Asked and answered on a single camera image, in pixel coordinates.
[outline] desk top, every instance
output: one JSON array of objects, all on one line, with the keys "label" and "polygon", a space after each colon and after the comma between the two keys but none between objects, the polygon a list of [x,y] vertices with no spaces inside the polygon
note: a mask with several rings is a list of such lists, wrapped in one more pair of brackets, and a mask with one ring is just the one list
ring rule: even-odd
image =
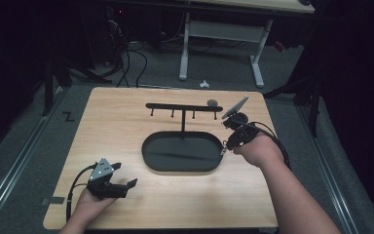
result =
[{"label": "desk top", "polygon": [[299,0],[190,0],[191,2],[222,4],[236,7],[260,8],[295,13],[313,13],[312,5],[305,6]]},{"label": "desk top", "polygon": [[[278,226],[269,190],[261,171],[242,156],[227,152],[220,165],[207,173],[162,173],[148,168],[141,145],[153,133],[180,131],[181,111],[151,109],[147,102],[206,105],[215,99],[224,110],[186,113],[186,131],[208,132],[226,140],[233,132],[221,125],[221,116],[244,96],[241,109],[250,121],[259,121],[274,130],[263,96],[256,92],[95,88],[77,130],[59,177],[55,197],[66,197],[75,176],[86,166],[105,157],[122,167],[111,178],[125,184],[138,178],[127,198],[109,207],[90,228],[164,229]],[[78,183],[86,183],[91,171]],[[74,190],[72,209],[83,186]],[[65,223],[65,206],[50,204],[44,219],[47,229]]]}]

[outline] person's right hand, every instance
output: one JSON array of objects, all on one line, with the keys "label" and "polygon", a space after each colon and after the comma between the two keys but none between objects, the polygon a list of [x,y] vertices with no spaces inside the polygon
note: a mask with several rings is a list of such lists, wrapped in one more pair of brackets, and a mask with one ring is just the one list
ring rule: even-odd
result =
[{"label": "person's right hand", "polygon": [[247,163],[259,168],[269,161],[283,161],[279,147],[263,133],[258,133],[251,142],[236,147],[233,152],[242,154]]}]

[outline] hand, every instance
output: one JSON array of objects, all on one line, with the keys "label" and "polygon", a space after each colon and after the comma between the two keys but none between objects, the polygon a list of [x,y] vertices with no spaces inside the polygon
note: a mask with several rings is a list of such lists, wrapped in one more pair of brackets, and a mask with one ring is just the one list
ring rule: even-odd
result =
[{"label": "hand", "polygon": [[233,152],[242,154],[247,163],[259,168],[269,161],[283,161],[279,147],[263,133],[258,133],[251,142],[236,147]]},{"label": "hand", "polygon": [[60,233],[84,233],[85,228],[115,201],[117,201],[117,198],[99,200],[85,188],[81,193],[73,215]]}]

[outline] person's right arm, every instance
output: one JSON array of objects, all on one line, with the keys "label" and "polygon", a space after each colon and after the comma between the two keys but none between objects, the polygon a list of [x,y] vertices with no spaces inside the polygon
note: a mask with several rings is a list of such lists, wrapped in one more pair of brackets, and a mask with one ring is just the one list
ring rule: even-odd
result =
[{"label": "person's right arm", "polygon": [[339,229],[283,162],[276,144],[259,134],[251,142],[234,149],[262,171],[275,208],[280,233],[340,233]]}]

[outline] black stand with hooks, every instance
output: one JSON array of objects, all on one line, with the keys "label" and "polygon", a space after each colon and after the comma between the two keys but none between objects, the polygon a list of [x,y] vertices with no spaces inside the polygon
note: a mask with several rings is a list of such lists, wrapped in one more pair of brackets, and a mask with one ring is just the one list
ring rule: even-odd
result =
[{"label": "black stand with hooks", "polygon": [[144,140],[142,155],[148,167],[159,172],[209,172],[217,168],[223,157],[221,141],[210,133],[185,131],[186,112],[192,111],[193,119],[197,111],[213,112],[216,120],[216,113],[223,107],[162,103],[145,106],[151,109],[151,116],[155,109],[171,110],[171,118],[175,110],[182,111],[180,132],[157,132]]}]

